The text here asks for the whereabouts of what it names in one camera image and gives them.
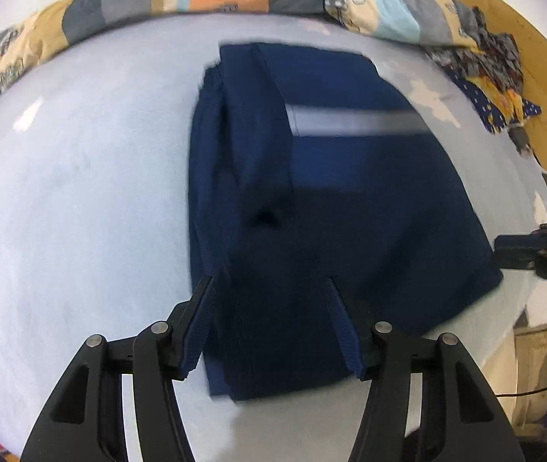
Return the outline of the navy blue garment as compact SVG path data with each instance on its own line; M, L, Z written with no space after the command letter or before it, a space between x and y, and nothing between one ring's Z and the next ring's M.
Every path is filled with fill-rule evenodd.
M423 335L500 285L449 156L365 56L227 44L203 77L188 163L191 276L213 278L214 396L346 378L336 286Z

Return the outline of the patchwork rolled quilt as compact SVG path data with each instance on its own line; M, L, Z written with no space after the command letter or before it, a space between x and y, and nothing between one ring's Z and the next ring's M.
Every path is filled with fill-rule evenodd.
M477 53L479 19L457 0L58 0L0 32L0 94L67 48L124 24L173 13L330 17L381 40Z

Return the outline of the dark patterned crumpled cloth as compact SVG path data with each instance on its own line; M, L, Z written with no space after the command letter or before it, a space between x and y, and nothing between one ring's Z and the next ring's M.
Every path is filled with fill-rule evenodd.
M532 156L524 125L542 109L522 96L524 74L514 36L489 31L477 6L460 6L459 17L461 30L476 46L431 47L426 50L429 59L467 96L488 132L506 132L520 156Z

